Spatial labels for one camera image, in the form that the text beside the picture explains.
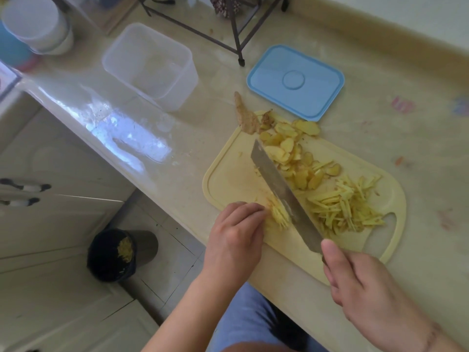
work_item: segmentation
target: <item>hand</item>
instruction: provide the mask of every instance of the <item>hand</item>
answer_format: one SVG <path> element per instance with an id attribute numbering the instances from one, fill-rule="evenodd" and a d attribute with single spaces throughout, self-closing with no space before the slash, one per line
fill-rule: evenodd
<path id="1" fill-rule="evenodd" d="M 386 267 L 364 253 L 321 243 L 332 299 L 373 345 L 384 352 L 423 351 L 431 320 L 397 285 Z"/>
<path id="2" fill-rule="evenodd" d="M 266 216 L 266 208 L 257 203 L 229 204 L 210 232 L 202 274 L 236 294 L 261 259 Z"/>

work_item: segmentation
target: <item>floor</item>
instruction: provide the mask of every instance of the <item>floor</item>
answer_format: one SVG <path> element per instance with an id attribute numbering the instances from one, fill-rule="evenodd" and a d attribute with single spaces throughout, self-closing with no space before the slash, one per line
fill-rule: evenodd
<path id="1" fill-rule="evenodd" d="M 149 230 L 158 238 L 155 259 L 122 285 L 161 325 L 202 270 L 205 246 L 141 191 L 113 218 L 124 230 Z"/>

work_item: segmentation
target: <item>person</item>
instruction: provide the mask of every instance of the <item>person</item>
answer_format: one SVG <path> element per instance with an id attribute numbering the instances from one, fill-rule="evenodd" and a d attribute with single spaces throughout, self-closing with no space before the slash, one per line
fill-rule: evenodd
<path id="1" fill-rule="evenodd" d="M 217 326 L 211 352 L 326 351 L 246 283 L 261 259 L 267 214 L 265 207 L 245 202 L 220 213 L 201 273 L 142 352 L 203 352 Z M 377 259 L 343 251 L 327 239 L 322 250 L 332 300 L 375 347 L 384 352 L 465 352 Z"/>

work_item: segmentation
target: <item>knife blade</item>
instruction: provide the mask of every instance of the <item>knife blade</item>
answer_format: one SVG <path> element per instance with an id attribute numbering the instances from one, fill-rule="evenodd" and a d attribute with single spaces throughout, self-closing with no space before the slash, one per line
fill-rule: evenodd
<path id="1" fill-rule="evenodd" d="M 258 168 L 270 190 L 282 202 L 290 214 L 292 223 L 308 246 L 309 250 L 322 254 L 322 236 L 314 226 L 306 211 L 293 194 L 282 174 L 277 170 L 273 161 L 265 152 L 259 140 L 255 140 L 251 152 L 251 159 Z"/>

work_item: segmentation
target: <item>yellow cutting board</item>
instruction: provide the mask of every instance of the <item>yellow cutting board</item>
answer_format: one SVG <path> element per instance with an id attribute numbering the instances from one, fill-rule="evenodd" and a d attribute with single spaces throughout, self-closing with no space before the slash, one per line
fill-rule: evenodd
<path id="1" fill-rule="evenodd" d="M 223 210 L 229 203 L 235 201 L 267 204 L 266 197 L 271 191 L 263 178 L 255 174 L 254 163 L 250 158 L 257 137 L 258 135 L 242 132 L 238 127 L 203 177 L 203 193 L 214 207 Z M 376 184 L 376 192 L 379 195 L 372 194 L 369 203 L 373 209 L 384 215 L 388 213 L 396 215 L 393 236 L 379 258 L 386 263 L 401 239 L 406 219 L 406 199 L 400 184 L 389 173 L 322 138 L 304 135 L 299 143 L 304 151 L 313 153 L 315 160 L 320 162 L 334 160 L 342 165 L 342 173 L 348 174 L 353 181 L 360 176 L 365 178 L 382 176 Z M 333 183 L 331 178 L 321 184 L 318 193 L 332 189 Z M 366 229 L 363 232 L 345 232 L 335 237 L 334 241 L 343 248 L 360 252 L 371 231 Z M 283 231 L 280 228 L 269 228 L 265 232 L 264 242 L 314 278 L 329 284 L 323 272 L 321 255 L 308 249 L 293 226 Z"/>

